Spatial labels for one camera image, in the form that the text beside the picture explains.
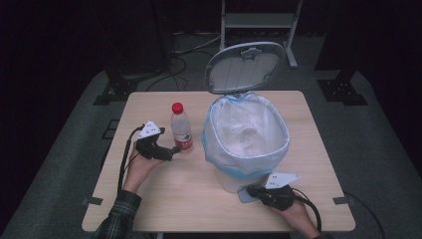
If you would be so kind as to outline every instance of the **person's left hand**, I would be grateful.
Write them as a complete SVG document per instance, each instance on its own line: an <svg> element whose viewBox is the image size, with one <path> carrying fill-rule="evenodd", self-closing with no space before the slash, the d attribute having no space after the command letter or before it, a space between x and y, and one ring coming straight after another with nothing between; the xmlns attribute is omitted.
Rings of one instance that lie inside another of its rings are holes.
<svg viewBox="0 0 422 239"><path fill-rule="evenodd" d="M133 150L129 157L129 166L127 169L127 177L124 181L122 190L137 193L140 184L148 177L149 173L164 160L148 159L139 154L135 148L136 142L133 143Z"/></svg>

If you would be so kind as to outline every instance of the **wooden table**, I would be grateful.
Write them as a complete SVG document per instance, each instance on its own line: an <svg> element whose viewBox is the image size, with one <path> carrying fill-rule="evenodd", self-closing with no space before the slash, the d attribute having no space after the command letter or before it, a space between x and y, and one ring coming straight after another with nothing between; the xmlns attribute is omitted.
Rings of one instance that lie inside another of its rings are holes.
<svg viewBox="0 0 422 239"><path fill-rule="evenodd" d="M256 92L280 111L291 135L290 149L275 171L298 173L291 184L304 192L318 209L323 231L351 231L354 219L347 204L335 205L343 197L308 104L301 92ZM130 133L148 120L166 128L158 144L173 147L170 128L171 105L182 102L192 124L193 148L174 155L152 171L138 194L142 197L134 219L134 231L150 232L282 232L292 229L260 201L243 204L237 194L223 189L215 166L204 158L201 132L209 106L218 98L208 92L133 93L130 95L93 197L83 228L95 231L107 217L115 197L118 171ZM314 222L313 211L308 208Z"/></svg>

